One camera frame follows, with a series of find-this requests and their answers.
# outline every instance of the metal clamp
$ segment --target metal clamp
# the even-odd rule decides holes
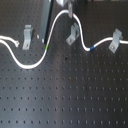
[[[66,42],[71,46],[73,42],[79,37],[79,26],[74,23],[74,25],[71,26],[71,35],[67,38]]]
[[[29,50],[32,31],[33,31],[33,28],[31,27],[31,25],[25,25],[23,50]]]
[[[113,41],[111,42],[111,44],[109,45],[109,49],[115,53],[117,48],[119,47],[120,44],[120,40],[123,39],[122,36],[122,32],[119,31],[118,29],[115,30],[115,32],[113,33]]]
[[[68,16],[69,16],[70,18],[72,18],[73,4],[72,4],[72,2],[71,2],[70,0],[68,1],[68,11],[69,11]]]

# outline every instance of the dark background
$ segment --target dark background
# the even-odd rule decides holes
[[[37,62],[45,49],[36,38],[42,6],[42,0],[0,0],[0,35],[20,41],[19,48],[7,42],[24,64]],[[51,23],[62,9],[54,1]],[[75,12],[86,46],[111,37],[116,28],[128,40],[128,3],[80,2]],[[128,45],[115,54],[110,42],[86,52],[78,38],[70,47],[73,23],[67,14],[59,18],[44,61],[32,70],[18,67],[0,44],[1,128],[128,127]],[[26,24],[34,28],[29,51],[22,50]]]

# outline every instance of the white cable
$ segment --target white cable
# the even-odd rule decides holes
[[[35,67],[37,67],[38,65],[41,64],[41,62],[44,60],[44,57],[46,56],[47,49],[48,49],[48,46],[49,46],[49,42],[50,42],[51,35],[52,35],[52,31],[53,31],[53,28],[54,28],[54,26],[55,26],[55,23],[56,23],[57,19],[58,19],[62,14],[68,13],[68,12],[69,12],[68,10],[63,10],[63,11],[61,11],[61,12],[56,16],[56,18],[54,19],[54,22],[53,22],[53,24],[52,24],[52,28],[51,28],[51,31],[50,31],[50,34],[49,34],[49,38],[48,38],[48,41],[47,41],[47,45],[46,45],[44,54],[43,54],[42,58],[41,58],[37,63],[35,63],[35,64],[32,64],[32,65],[24,65],[24,64],[21,64],[21,63],[17,60],[17,58],[15,57],[15,55],[14,55],[14,53],[12,52],[10,46],[9,46],[5,41],[3,41],[3,40],[0,40],[0,43],[4,44],[4,45],[8,48],[9,52],[11,53],[11,55],[12,55],[14,61],[17,63],[18,66],[20,66],[20,67],[23,68],[23,69],[32,69],[32,68],[35,68]],[[16,43],[15,40],[12,40],[11,38],[7,38],[7,37],[5,38],[5,37],[1,36],[1,39],[10,40],[10,41],[12,41],[14,44]]]
[[[13,42],[16,47],[19,46],[19,41],[16,41],[16,40],[12,39],[11,37],[0,36],[0,39],[2,39],[2,40],[9,40],[9,41]]]
[[[76,21],[79,24],[82,46],[83,46],[83,48],[84,48],[85,51],[90,51],[90,48],[87,48],[85,46],[85,44],[84,44],[84,41],[83,41],[83,32],[82,32],[82,27],[81,27],[80,20],[78,19],[78,17],[74,13],[73,13],[73,17],[76,19]]]
[[[18,42],[18,41],[15,41],[15,40],[13,40],[13,39],[10,38],[10,37],[0,36],[0,43],[4,44],[4,45],[8,48],[9,52],[11,53],[11,55],[12,55],[14,61],[17,63],[18,66],[20,66],[20,67],[23,68],[23,69],[32,69],[32,68],[35,68],[35,67],[37,67],[38,65],[40,65],[41,62],[44,60],[44,57],[46,56],[47,49],[48,49],[48,46],[49,46],[49,43],[50,43],[50,39],[51,39],[51,35],[52,35],[53,28],[54,28],[54,26],[55,26],[55,23],[56,23],[57,19],[58,19],[62,14],[64,14],[64,13],[69,13],[69,11],[68,11],[68,10],[63,10],[63,11],[61,11],[61,12],[56,16],[56,18],[54,19],[54,22],[53,22],[52,27],[51,27],[51,31],[50,31],[50,34],[49,34],[49,38],[48,38],[48,41],[47,41],[47,45],[46,45],[44,54],[43,54],[43,56],[41,57],[41,59],[40,59],[37,63],[35,63],[35,64],[32,64],[32,65],[24,65],[24,64],[21,64],[21,63],[17,60],[17,58],[15,57],[15,55],[14,55],[14,53],[12,52],[10,46],[9,46],[5,41],[3,41],[3,40],[10,40],[10,41],[12,41],[12,42],[16,45],[16,47],[18,47],[18,45],[19,45],[19,42]],[[99,41],[98,43],[96,43],[96,44],[95,44],[94,46],[92,46],[91,48],[87,48],[87,47],[85,46],[85,44],[84,44],[84,41],[83,41],[83,32],[82,32],[82,27],[81,27],[80,20],[78,19],[78,17],[77,17],[75,14],[73,14],[73,17],[77,20],[77,22],[78,22],[78,24],[79,24],[82,46],[83,46],[83,48],[84,48],[86,51],[90,51],[91,49],[97,47],[98,45],[102,44],[102,43],[105,42],[105,41],[113,40],[112,37],[108,37],[108,38],[105,38],[105,39]],[[122,44],[128,44],[128,41],[122,41],[122,40],[120,40],[120,43],[122,43]]]
[[[128,44],[128,41],[120,40],[121,44]]]

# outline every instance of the cable clamp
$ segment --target cable clamp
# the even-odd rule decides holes
[[[80,32],[79,32],[79,26],[74,23],[71,26],[71,35],[67,38],[66,42],[71,46],[75,40],[79,37]]]
[[[119,31],[118,29],[115,30],[115,32],[113,33],[113,41],[111,42],[111,44],[109,45],[109,49],[115,53],[117,48],[119,47],[120,44],[120,40],[123,39],[122,36],[122,32]]]
[[[29,50],[32,31],[33,31],[33,28],[31,27],[31,25],[25,25],[23,50]]]

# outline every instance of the black surface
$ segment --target black surface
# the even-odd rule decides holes
[[[20,41],[18,49],[8,43],[25,64],[39,60],[45,48],[36,39],[42,3],[0,0],[0,35]],[[61,9],[54,2],[52,21]],[[128,40],[128,3],[81,3],[77,15],[89,47],[115,28]],[[79,38],[70,47],[65,40],[72,23],[61,16],[45,60],[32,70],[19,68],[0,44],[0,128],[128,127],[128,45],[115,55],[110,42],[86,52]],[[29,51],[22,51],[25,24],[35,29]]]
[[[44,0],[42,16],[41,16],[41,24],[40,24],[39,41],[45,44],[47,43],[52,7],[53,7],[53,0],[52,1]]]

